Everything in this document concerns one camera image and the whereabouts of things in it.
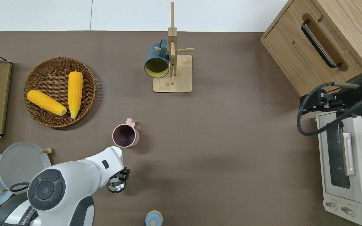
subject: toaster oven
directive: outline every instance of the toaster oven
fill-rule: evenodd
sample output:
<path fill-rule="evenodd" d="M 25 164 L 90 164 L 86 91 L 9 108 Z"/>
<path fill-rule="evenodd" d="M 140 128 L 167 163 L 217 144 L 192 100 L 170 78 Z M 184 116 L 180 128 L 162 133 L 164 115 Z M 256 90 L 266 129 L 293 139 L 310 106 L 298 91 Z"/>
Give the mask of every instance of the toaster oven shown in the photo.
<path fill-rule="evenodd" d="M 316 116 L 318 129 L 335 112 Z M 347 118 L 318 135 L 325 210 L 362 225 L 362 117 Z"/>

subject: mug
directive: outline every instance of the mug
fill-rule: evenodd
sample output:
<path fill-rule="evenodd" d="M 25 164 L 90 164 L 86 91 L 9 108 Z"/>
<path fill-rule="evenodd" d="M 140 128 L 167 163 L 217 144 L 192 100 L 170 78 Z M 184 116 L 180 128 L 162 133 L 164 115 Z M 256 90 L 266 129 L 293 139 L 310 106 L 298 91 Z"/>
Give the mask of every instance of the mug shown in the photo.
<path fill-rule="evenodd" d="M 170 56 L 167 53 L 167 43 L 167 39 L 161 39 L 160 43 L 154 43 L 149 47 L 145 61 L 145 72 L 150 77 L 162 78 L 170 71 Z M 160 47 L 161 50 L 155 50 L 155 47 Z"/>
<path fill-rule="evenodd" d="M 127 118 L 125 124 L 118 125 L 112 131 L 112 141 L 120 148 L 134 146 L 139 141 L 139 132 L 135 129 L 135 120 Z"/>

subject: dark blue mug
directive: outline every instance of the dark blue mug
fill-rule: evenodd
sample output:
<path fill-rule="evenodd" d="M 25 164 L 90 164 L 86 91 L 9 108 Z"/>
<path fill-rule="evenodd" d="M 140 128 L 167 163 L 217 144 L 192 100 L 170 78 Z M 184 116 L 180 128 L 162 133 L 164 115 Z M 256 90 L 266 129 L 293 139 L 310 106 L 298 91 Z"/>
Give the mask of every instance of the dark blue mug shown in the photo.
<path fill-rule="evenodd" d="M 145 61 L 145 72 L 152 78 L 162 78 L 170 71 L 170 56 L 167 53 L 168 41 L 161 39 L 160 43 L 152 44 L 148 49 Z"/>

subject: mug handle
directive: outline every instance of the mug handle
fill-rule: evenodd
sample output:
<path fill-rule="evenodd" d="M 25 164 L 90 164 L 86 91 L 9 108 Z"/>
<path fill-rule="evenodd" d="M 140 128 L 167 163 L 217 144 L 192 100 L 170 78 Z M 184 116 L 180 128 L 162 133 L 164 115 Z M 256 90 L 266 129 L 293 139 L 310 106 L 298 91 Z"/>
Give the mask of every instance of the mug handle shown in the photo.
<path fill-rule="evenodd" d="M 136 121 L 131 118 L 127 118 L 127 121 L 125 122 L 125 124 L 127 124 L 128 126 L 131 126 L 132 128 L 135 128 L 135 123 L 136 123 Z"/>
<path fill-rule="evenodd" d="M 165 54 L 167 52 L 167 45 L 168 45 L 167 39 L 162 38 L 161 41 L 160 41 L 160 48 L 161 48 L 160 53 L 159 53 L 160 57 L 165 56 Z"/>

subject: white wall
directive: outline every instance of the white wall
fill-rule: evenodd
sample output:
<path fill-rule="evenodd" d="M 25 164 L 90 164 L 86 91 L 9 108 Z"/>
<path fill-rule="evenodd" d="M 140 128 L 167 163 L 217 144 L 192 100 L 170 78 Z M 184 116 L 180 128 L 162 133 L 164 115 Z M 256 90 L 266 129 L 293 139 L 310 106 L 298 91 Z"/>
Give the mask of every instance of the white wall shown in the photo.
<path fill-rule="evenodd" d="M 287 0 L 0 0 L 0 31 L 167 30 L 263 32 Z"/>

